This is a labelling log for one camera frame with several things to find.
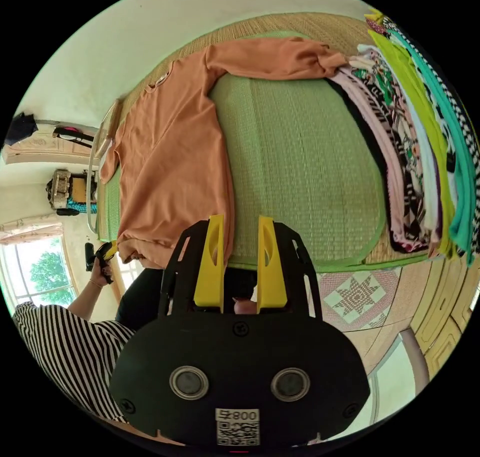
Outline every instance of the bed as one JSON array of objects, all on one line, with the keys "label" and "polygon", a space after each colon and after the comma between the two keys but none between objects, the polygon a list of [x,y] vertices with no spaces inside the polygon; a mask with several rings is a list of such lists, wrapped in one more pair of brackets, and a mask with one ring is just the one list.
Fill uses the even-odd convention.
[{"label": "bed", "polygon": [[[164,74],[171,60],[231,39],[289,36],[324,41],[350,55],[358,44],[371,42],[365,23],[323,13],[265,15],[222,27],[174,52],[116,100],[95,136],[92,155],[106,152],[142,89]],[[225,135],[235,193],[229,265],[256,267],[259,214],[299,232],[319,273],[383,269],[427,258],[392,249],[382,176],[345,104],[325,80],[273,82],[227,74],[210,98]],[[117,237],[119,183],[120,169],[107,185],[98,183],[95,223],[87,205],[88,225],[101,241]]]}]

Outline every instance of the label sticker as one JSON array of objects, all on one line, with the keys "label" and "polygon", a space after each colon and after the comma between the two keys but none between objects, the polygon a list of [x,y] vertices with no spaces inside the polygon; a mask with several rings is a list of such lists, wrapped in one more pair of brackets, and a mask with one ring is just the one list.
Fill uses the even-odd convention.
[{"label": "label sticker", "polygon": [[219,446],[259,446],[260,412],[257,408],[216,408]]}]

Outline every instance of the bracelet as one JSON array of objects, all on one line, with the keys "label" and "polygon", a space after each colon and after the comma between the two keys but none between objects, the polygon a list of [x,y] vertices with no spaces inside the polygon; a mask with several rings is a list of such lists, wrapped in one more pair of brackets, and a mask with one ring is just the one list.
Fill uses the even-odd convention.
[{"label": "bracelet", "polygon": [[97,284],[96,282],[94,282],[92,279],[90,279],[90,282],[94,285],[94,286],[97,286],[99,289],[103,289],[103,287],[99,284]]}]

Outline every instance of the orange t-shirt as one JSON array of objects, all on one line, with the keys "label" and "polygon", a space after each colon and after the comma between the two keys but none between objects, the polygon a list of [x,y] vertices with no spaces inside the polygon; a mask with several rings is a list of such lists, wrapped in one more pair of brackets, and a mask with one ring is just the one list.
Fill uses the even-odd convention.
[{"label": "orange t-shirt", "polygon": [[131,107],[108,150],[100,176],[120,164],[123,262],[165,268],[186,228],[224,215],[225,264],[232,253],[234,190],[215,104],[208,98],[226,73],[266,80],[332,77],[346,57],[300,37],[253,38],[209,45],[170,64]]}]

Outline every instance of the circular lens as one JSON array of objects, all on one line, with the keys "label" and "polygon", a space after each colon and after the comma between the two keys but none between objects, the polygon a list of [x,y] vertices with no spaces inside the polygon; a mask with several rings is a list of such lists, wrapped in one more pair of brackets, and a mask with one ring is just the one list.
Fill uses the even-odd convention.
[{"label": "circular lens", "polygon": [[209,381],[199,368],[184,365],[171,373],[170,388],[178,397],[195,401],[207,393]]},{"label": "circular lens", "polygon": [[202,389],[202,381],[196,373],[184,372],[176,378],[176,386],[184,394],[194,396]]},{"label": "circular lens", "polygon": [[270,388],[277,399],[283,402],[294,402],[309,391],[310,379],[299,368],[286,368],[275,375]]}]

